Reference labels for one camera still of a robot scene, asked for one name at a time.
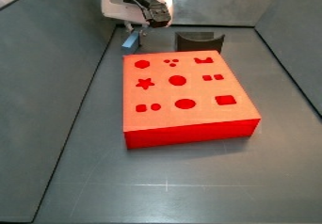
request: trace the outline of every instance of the red box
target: red box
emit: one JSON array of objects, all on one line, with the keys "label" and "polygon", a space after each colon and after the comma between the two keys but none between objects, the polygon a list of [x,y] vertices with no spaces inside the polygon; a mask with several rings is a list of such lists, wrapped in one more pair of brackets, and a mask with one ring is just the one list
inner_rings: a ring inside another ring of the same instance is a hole
[{"label": "red box", "polygon": [[128,149],[251,136],[261,115],[217,51],[123,59]]}]

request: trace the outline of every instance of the black object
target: black object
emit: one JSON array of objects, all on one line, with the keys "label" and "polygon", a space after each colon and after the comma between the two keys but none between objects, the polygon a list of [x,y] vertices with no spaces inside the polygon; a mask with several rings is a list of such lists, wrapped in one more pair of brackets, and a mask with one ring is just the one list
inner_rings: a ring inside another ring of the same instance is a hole
[{"label": "black object", "polygon": [[[150,23],[150,26],[154,28],[167,26],[171,21],[171,15],[168,13],[166,4],[158,0],[136,0],[144,7],[142,10],[146,21]],[[135,2],[132,0],[123,0],[126,3]]]},{"label": "black object", "polygon": [[176,32],[176,51],[215,50],[222,52],[226,35],[214,39],[214,32]]}]

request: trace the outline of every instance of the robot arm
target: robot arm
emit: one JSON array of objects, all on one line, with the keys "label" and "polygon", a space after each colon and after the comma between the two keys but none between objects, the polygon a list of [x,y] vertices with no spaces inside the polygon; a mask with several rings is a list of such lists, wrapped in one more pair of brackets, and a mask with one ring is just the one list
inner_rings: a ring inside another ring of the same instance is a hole
[{"label": "robot arm", "polygon": [[172,0],[102,0],[102,12],[126,22],[166,27],[172,21]]}]

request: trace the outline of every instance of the gray floor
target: gray floor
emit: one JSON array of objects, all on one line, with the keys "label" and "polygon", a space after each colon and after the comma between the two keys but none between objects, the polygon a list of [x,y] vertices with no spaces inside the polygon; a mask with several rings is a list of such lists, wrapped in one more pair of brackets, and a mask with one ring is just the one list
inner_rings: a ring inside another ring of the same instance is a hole
[{"label": "gray floor", "polygon": [[322,222],[318,115],[254,29],[152,30],[139,52],[174,51],[185,30],[226,34],[223,57],[263,118],[254,136],[126,150],[119,28],[36,223]]}]

